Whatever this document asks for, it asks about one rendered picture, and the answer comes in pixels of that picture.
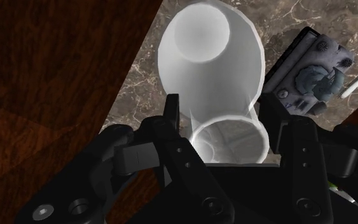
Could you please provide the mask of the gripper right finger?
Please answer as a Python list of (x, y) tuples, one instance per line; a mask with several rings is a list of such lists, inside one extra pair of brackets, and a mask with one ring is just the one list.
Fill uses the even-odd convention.
[(286, 224), (358, 224), (358, 125), (320, 128), (292, 115), (273, 93), (259, 100), (259, 120), (281, 156), (288, 194)]

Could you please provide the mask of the translucent white vase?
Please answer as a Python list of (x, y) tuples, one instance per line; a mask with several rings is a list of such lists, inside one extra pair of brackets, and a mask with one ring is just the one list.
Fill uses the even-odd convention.
[(157, 68), (179, 95), (187, 137), (206, 163), (260, 164), (270, 148), (254, 105), (265, 80), (265, 53), (254, 24), (220, 0), (178, 11), (162, 34)]

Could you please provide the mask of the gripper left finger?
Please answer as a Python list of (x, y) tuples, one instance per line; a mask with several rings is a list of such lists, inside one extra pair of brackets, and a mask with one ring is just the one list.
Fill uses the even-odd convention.
[(138, 129), (105, 128), (21, 208), (14, 224), (106, 224), (139, 171), (154, 168), (161, 192), (126, 224), (233, 224), (235, 209), (188, 139), (179, 134), (179, 96)]

